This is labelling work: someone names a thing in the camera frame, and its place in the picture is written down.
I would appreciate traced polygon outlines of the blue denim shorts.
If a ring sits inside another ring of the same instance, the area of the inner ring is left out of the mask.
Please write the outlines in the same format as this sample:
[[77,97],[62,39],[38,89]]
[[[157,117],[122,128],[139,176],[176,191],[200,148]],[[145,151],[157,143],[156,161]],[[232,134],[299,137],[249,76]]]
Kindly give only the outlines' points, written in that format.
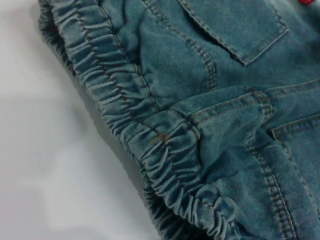
[[38,0],[163,240],[320,240],[320,0]]

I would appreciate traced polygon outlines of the white tablecloth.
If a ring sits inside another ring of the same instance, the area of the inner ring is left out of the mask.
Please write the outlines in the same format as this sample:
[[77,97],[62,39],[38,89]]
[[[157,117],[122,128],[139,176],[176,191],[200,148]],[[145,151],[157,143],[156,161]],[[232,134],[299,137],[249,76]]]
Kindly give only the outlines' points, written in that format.
[[0,240],[162,240],[138,166],[38,16],[37,0],[0,0]]

